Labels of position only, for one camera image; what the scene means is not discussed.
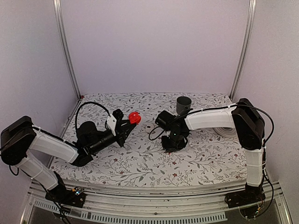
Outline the red earbud charging case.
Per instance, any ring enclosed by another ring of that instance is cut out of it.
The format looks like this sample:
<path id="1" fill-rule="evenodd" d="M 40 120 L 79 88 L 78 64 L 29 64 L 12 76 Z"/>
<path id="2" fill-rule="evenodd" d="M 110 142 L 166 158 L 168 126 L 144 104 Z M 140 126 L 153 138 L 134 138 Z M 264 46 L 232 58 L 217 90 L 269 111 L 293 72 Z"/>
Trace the red earbud charging case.
<path id="1" fill-rule="evenodd" d="M 138 112 L 132 112 L 129 114 L 128 119 L 131 124 L 139 124 L 141 122 L 141 116 Z"/>

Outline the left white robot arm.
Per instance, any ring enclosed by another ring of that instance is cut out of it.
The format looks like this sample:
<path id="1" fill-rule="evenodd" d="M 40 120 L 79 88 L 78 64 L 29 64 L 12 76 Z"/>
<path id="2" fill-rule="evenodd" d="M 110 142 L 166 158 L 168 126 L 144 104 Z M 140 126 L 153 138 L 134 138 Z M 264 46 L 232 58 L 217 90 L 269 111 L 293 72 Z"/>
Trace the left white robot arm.
<path id="1" fill-rule="evenodd" d="M 117 143 L 120 147 L 140 120 L 122 120 L 110 115 L 107 130 L 99 131 L 94 122 L 87 121 L 76 130 L 77 141 L 69 143 L 33 125 L 29 116 L 23 116 L 0 133 L 2 161 L 25 172 L 31 179 L 40 182 L 60 203 L 69 199 L 60 176 L 46 168 L 32 153 L 42 152 L 83 167 L 106 147 Z"/>

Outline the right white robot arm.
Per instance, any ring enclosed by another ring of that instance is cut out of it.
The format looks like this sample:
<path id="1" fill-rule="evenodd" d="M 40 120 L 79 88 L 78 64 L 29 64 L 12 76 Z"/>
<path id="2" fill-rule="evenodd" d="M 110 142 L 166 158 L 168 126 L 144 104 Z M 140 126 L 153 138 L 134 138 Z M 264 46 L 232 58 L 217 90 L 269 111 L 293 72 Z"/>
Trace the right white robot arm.
<path id="1" fill-rule="evenodd" d="M 162 147 L 166 152 L 179 151 L 186 147 L 190 131 L 204 128 L 230 128 L 236 132 L 241 148 L 245 150 L 247 180 L 249 186 L 242 192 L 242 200 L 252 203 L 260 195 L 263 182 L 265 147 L 269 137 L 265 136 L 263 110 L 254 107 L 246 98 L 237 103 L 218 108 L 206 108 L 184 112 L 178 116 L 162 111 L 155 123 L 169 135 L 162 136 Z"/>

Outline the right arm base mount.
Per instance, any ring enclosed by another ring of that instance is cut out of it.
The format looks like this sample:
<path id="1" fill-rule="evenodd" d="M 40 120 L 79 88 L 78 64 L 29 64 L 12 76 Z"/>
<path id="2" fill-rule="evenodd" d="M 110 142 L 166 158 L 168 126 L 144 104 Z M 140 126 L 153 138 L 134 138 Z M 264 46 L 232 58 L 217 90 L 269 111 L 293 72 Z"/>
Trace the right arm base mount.
<path id="1" fill-rule="evenodd" d="M 254 191 L 242 190 L 226 194 L 224 201 L 229 208 L 235 208 L 261 202 L 265 199 L 266 197 L 263 192 L 256 194 Z"/>

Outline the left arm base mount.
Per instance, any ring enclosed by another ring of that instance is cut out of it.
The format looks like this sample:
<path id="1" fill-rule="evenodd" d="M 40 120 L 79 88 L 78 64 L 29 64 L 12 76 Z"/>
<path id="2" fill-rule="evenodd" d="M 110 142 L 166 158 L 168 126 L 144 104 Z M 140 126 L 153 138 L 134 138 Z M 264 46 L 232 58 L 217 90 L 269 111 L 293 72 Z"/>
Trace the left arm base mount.
<path id="1" fill-rule="evenodd" d="M 52 189 L 46 193 L 45 198 L 56 203 L 69 205 L 77 208 L 83 208 L 86 199 L 86 194 L 79 193 L 77 195 L 75 191 L 72 190 Z"/>

